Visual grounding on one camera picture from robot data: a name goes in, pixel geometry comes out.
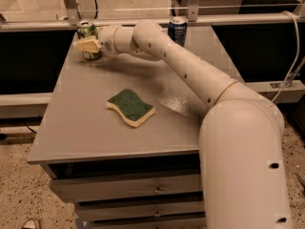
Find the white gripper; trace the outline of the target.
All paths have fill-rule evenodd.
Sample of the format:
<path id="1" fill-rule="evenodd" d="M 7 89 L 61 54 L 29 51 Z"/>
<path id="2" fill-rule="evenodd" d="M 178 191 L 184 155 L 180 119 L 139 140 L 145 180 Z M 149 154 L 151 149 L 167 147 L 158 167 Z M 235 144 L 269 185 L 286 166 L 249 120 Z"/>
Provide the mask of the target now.
<path id="1" fill-rule="evenodd" d="M 98 53 L 101 49 L 104 53 L 117 53 L 114 42 L 117 29 L 116 25 L 98 27 L 98 40 L 94 36 L 81 38 L 76 41 L 75 47 L 81 52 Z"/>

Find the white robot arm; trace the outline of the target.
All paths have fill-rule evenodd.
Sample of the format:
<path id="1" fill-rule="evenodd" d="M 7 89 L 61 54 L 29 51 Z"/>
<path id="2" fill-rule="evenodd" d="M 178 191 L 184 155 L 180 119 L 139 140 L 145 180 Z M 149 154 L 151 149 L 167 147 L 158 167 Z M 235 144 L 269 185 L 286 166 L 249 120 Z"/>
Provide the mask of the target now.
<path id="1" fill-rule="evenodd" d="M 284 119 L 272 101 L 172 41 L 152 20 L 110 25 L 76 47 L 162 59 L 206 104 L 199 157 L 207 229 L 294 229 Z"/>

